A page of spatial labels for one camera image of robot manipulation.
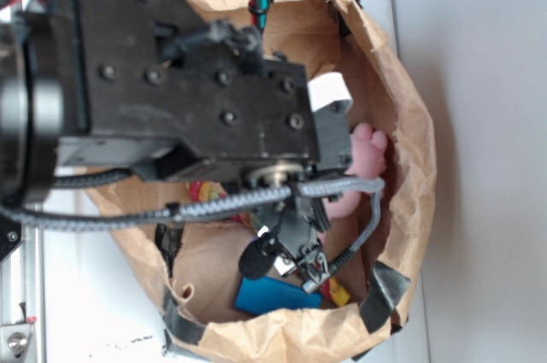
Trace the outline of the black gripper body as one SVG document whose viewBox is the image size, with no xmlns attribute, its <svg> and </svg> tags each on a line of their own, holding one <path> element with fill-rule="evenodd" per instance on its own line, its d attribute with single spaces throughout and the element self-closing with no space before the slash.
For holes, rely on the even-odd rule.
<svg viewBox="0 0 547 363">
<path fill-rule="evenodd" d="M 303 66 L 253 27 L 186 0 L 43 0 L 21 15 L 25 185 L 58 166 L 145 181 L 312 179 L 351 163 L 340 102 L 312 106 Z"/>
</svg>

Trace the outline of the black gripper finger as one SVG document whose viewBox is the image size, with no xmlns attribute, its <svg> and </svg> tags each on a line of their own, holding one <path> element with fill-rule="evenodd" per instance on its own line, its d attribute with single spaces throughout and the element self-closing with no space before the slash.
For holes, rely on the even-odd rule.
<svg viewBox="0 0 547 363">
<path fill-rule="evenodd" d="M 242 253 L 238 269 L 250 280 L 265 277 L 281 259 L 289 262 L 285 277 L 297 273 L 306 293 L 317 291 L 330 278 L 319 235 L 330 226 L 320 198 L 294 198 L 258 208 L 250 216 L 256 238 Z"/>
<path fill-rule="evenodd" d="M 311 79 L 307 86 L 313 113 L 325 107 L 334 107 L 336 112 L 347 114 L 353 106 L 353 97 L 341 73 L 322 74 Z"/>
</svg>

